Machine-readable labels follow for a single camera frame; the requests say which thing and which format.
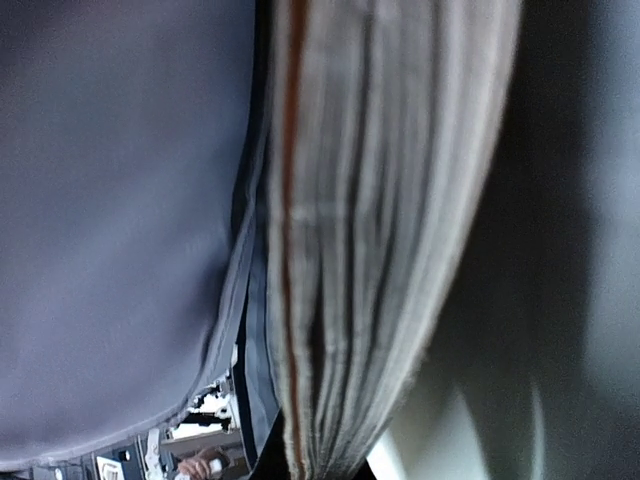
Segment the Taming of the Shrew book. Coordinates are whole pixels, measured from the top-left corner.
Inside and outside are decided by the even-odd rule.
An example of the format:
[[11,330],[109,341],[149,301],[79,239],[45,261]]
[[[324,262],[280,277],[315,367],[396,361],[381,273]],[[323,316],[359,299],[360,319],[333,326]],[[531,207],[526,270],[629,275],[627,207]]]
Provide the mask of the Taming of the Shrew book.
[[518,1],[277,1],[269,287],[294,479],[350,479],[412,383],[483,189]]

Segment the navy blue student backpack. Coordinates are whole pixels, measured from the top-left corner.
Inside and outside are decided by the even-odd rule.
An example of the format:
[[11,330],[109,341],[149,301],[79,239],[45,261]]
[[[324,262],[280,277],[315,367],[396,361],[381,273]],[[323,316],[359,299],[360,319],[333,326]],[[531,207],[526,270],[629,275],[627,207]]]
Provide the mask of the navy blue student backpack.
[[1,469],[177,423],[258,234],[267,1],[1,5]]

